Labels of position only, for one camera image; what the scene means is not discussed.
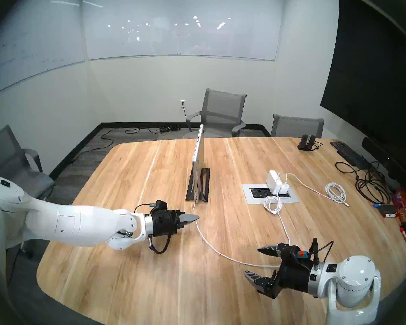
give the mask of coiled white cable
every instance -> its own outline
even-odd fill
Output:
[[[207,244],[209,247],[211,247],[217,254],[221,255],[222,257],[225,257],[226,259],[229,259],[230,261],[237,262],[237,263],[240,263],[240,264],[244,264],[244,265],[246,265],[246,266],[258,266],[258,267],[260,267],[260,268],[279,268],[279,267],[280,267],[280,266],[270,266],[270,265],[261,265],[261,264],[246,263],[246,262],[238,261],[237,259],[232,259],[231,257],[228,257],[228,256],[226,256],[226,255],[224,255],[224,254],[221,254],[219,251],[217,251],[217,250],[205,239],[205,237],[203,236],[202,232],[200,231],[200,228],[199,228],[199,225],[198,225],[198,223],[197,223],[197,220],[196,220],[196,226],[197,226],[197,230],[199,231],[200,236],[203,238],[204,242],[206,242],[206,244]]]
[[[270,205],[273,204],[273,202],[277,204],[277,207],[275,209],[270,208]],[[280,197],[279,196],[267,196],[263,200],[263,206],[264,206],[264,208],[266,208],[267,211],[271,212],[272,214],[277,214],[278,215],[278,217],[280,218],[281,224],[283,225],[284,232],[286,233],[287,240],[289,241],[289,246],[290,246],[289,234],[287,234],[286,227],[284,226],[283,219],[281,219],[281,215],[280,215],[281,206],[282,206]]]
[[[292,176],[294,176],[294,177],[298,180],[298,182],[300,182],[302,185],[304,185],[307,189],[310,189],[311,191],[314,191],[315,193],[318,193],[318,194],[320,194],[321,196],[323,196],[323,197],[325,197],[325,198],[331,199],[331,200],[333,200],[333,201],[335,201],[335,202],[337,202],[337,203],[344,204],[344,205],[346,205],[347,207],[350,207],[349,204],[346,203],[346,192],[344,191],[344,189],[343,189],[343,187],[342,187],[341,185],[338,185],[338,184],[333,183],[333,182],[332,182],[332,183],[329,183],[328,185],[326,185],[326,186],[325,186],[325,191],[326,191],[326,194],[329,196],[329,197],[328,197],[328,196],[326,196],[326,195],[324,195],[324,194],[322,194],[322,193],[320,193],[320,192],[318,192],[318,191],[312,189],[311,187],[305,185],[304,183],[302,183],[302,182],[299,180],[298,177],[296,177],[296,175],[294,175],[294,174],[292,174],[292,173],[290,173],[290,172],[286,173],[286,182],[287,182],[287,175],[292,175]],[[332,188],[337,189],[337,190],[340,192],[340,194],[336,194],[336,193],[332,190]]]

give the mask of white charger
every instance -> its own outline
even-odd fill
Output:
[[[276,173],[274,170],[269,171],[266,177],[266,184],[269,187],[270,192],[273,195],[286,194],[289,190],[289,185],[281,181],[280,174]]]

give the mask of wood grain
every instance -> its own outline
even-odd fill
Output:
[[[278,217],[246,203],[242,184],[264,184],[269,170],[297,175],[324,192],[329,182],[344,187],[350,208],[289,184],[300,202],[280,212],[292,244],[308,249],[313,237],[334,240],[329,261],[350,255],[370,257],[382,275],[384,298],[406,278],[406,244],[396,219],[383,219],[355,190],[355,177],[338,172],[341,160],[330,140],[319,150],[296,148],[290,138],[205,139],[211,169],[209,203],[199,203],[199,227],[220,252],[240,261],[278,265],[257,248],[287,242]],[[133,210],[140,203],[166,201],[192,213],[185,201],[194,139],[124,143],[114,147],[81,190],[74,204]],[[149,208],[141,207],[146,212]],[[154,239],[162,248],[165,239]],[[142,242],[124,251],[71,247],[50,242],[37,272],[40,288],[69,308],[103,324],[322,324],[326,300],[285,289],[275,300],[247,282],[243,270],[271,276],[271,269],[229,261],[210,249],[195,224],[171,238],[156,255]]]

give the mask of office chair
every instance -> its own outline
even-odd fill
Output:
[[[315,135],[322,138],[323,119],[308,119],[306,117],[291,117],[273,114],[271,137],[302,137],[303,134]]]
[[[28,163],[25,154],[30,155],[39,171]],[[33,149],[21,149],[11,127],[0,130],[0,177],[6,178],[34,198],[45,198],[54,186],[54,180],[42,173],[41,160]]]
[[[187,117],[188,129],[191,131],[191,119],[201,116],[205,127],[205,137],[238,137],[245,128],[242,111],[247,94],[232,94],[206,89],[201,111]],[[198,131],[187,133],[183,138],[196,138]]]

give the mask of white wall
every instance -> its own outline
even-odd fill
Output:
[[[38,151],[49,174],[99,124],[89,119],[86,88],[85,63],[5,88],[0,92],[0,129],[9,124],[22,148]]]
[[[89,66],[89,93],[102,107],[102,122],[184,122],[180,100],[187,114],[200,111],[206,88],[212,88],[247,94],[244,122],[272,127],[272,61],[157,56],[95,60]]]
[[[0,92],[0,129],[38,150],[49,173],[100,122],[183,122],[206,88],[246,93],[243,120],[272,127],[272,113],[323,117],[324,137],[356,151],[362,133],[320,107],[334,51],[339,0],[285,0],[275,62],[193,56],[89,61]]]

